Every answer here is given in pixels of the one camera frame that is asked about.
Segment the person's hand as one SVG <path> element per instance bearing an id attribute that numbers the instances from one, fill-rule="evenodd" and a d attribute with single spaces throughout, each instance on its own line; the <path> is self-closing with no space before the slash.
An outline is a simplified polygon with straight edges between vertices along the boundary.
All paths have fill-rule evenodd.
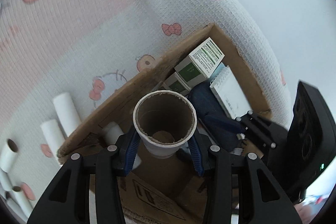
<path id="1" fill-rule="evenodd" d="M 309 224 L 313 220 L 313 218 L 319 213 L 322 203 L 315 204 L 315 203 L 310 203 L 310 204 L 303 204 L 299 203 L 296 204 L 295 209 L 301 218 L 301 221 L 303 224 Z"/>

